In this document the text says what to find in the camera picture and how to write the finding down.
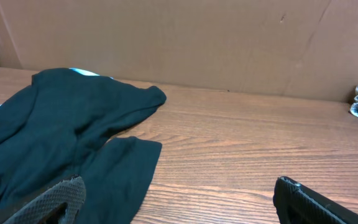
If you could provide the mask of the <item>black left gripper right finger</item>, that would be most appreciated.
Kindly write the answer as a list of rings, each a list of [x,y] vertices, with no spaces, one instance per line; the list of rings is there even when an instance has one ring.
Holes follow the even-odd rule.
[[[281,224],[358,224],[358,214],[281,176],[274,188],[273,205]]]

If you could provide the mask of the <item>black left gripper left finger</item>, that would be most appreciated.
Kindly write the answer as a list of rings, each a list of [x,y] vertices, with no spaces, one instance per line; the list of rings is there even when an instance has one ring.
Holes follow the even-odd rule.
[[[85,183],[80,176],[74,175],[47,187],[15,211],[4,224],[73,224],[85,198]]]

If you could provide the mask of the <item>black t-shirt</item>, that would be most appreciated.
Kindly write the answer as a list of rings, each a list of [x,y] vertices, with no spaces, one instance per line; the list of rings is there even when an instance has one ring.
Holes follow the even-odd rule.
[[[153,179],[162,145],[119,133],[166,101],[146,89],[74,69],[39,72],[0,105],[0,212],[73,175],[86,187],[77,223],[130,223]]]

